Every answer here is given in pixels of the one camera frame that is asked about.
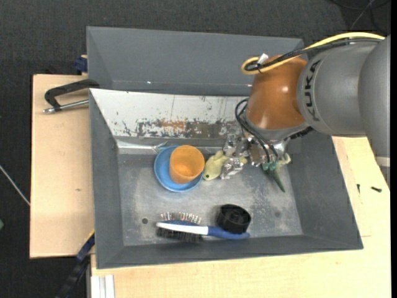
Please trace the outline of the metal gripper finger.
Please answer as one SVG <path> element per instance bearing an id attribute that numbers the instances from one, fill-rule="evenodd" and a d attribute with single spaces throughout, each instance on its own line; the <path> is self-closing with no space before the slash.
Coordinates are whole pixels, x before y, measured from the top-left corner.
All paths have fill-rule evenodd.
<path id="1" fill-rule="evenodd" d="M 248 141 L 242 135 L 229 135 L 223 146 L 226 156 L 246 156 Z"/>
<path id="2" fill-rule="evenodd" d="M 221 179 L 229 179 L 233 175 L 239 173 L 245 165 L 245 158 L 230 158 L 225 161 L 221 168 Z"/>

